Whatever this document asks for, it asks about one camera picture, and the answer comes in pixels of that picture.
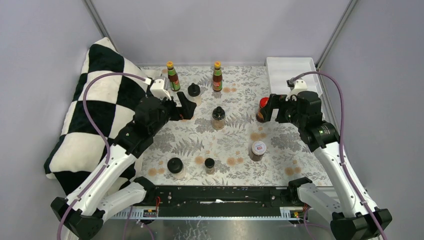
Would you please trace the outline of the red lid sauce jar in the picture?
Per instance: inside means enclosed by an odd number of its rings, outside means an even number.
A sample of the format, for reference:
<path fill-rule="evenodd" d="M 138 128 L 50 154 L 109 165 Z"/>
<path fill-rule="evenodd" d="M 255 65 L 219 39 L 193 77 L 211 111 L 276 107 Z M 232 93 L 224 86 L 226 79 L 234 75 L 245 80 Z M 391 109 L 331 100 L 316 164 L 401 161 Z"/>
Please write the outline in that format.
<path fill-rule="evenodd" d="M 262 114 L 262 109 L 267 105 L 268 100 L 269 100 L 269 97 L 263 97 L 259 101 L 258 110 L 256 113 L 256 120 L 260 123 L 265 122 L 264 116 Z"/>

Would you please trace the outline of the white plastic organizer tray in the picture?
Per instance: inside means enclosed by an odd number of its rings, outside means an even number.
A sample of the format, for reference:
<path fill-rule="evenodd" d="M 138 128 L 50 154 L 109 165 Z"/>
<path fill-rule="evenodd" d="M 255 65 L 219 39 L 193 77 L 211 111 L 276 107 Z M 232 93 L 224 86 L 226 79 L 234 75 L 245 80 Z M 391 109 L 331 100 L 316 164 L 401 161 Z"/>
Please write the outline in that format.
<path fill-rule="evenodd" d="M 265 71 L 270 94 L 287 95 L 290 88 L 287 81 L 306 72 L 315 71 L 311 57 L 267 57 Z"/>

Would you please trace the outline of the black cap brown spice shaker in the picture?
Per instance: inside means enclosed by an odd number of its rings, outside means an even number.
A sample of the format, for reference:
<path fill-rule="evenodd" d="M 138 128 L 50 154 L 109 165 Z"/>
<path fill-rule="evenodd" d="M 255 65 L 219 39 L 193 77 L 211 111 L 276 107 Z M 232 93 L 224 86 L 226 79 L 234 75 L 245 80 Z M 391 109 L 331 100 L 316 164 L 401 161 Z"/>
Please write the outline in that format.
<path fill-rule="evenodd" d="M 221 106 L 217 106 L 211 115 L 211 124 L 215 130 L 221 130 L 225 126 L 226 112 Z"/>

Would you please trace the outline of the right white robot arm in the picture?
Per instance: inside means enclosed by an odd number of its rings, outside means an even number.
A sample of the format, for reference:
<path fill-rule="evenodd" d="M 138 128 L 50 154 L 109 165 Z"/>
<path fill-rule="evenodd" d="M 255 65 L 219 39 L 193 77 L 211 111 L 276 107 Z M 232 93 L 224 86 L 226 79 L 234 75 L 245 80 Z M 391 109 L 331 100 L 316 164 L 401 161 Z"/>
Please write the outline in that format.
<path fill-rule="evenodd" d="M 326 219 L 337 240 L 369 240 L 384 236 L 392 221 L 386 208 L 379 208 L 355 174 L 337 129 L 323 119 L 322 101 L 313 91 L 296 95 L 271 94 L 260 110 L 269 122 L 297 127 L 301 140 L 324 167 L 338 200 L 320 191 L 307 177 L 289 182 L 287 201 L 293 206 L 306 204 Z"/>

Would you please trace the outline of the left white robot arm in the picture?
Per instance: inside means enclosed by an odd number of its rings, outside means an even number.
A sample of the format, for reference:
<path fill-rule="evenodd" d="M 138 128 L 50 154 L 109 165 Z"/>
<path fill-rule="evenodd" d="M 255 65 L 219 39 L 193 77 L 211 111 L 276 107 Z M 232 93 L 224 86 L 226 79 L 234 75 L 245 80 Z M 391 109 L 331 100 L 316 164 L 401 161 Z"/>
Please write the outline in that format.
<path fill-rule="evenodd" d="M 66 227 L 80 240 L 92 239 L 105 221 L 125 208 L 141 203 L 152 204 L 155 192 L 134 181 L 110 196 L 105 196 L 118 177 L 154 142 L 154 136 L 169 121 L 190 120 L 197 104 L 183 92 L 177 93 L 180 106 L 172 97 L 144 97 L 135 108 L 130 122 L 122 128 L 115 142 L 94 171 L 65 198 L 56 197 L 50 204 L 60 221 L 57 237 Z"/>

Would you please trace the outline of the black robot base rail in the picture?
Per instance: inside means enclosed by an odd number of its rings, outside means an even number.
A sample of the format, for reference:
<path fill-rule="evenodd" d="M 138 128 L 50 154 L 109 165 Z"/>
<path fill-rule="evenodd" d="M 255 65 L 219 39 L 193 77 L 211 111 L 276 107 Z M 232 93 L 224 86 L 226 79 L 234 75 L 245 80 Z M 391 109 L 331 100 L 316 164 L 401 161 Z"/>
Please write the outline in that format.
<path fill-rule="evenodd" d="M 158 185 L 152 197 L 114 219 L 288 220 L 301 218 L 304 205 L 290 200 L 286 187 Z"/>

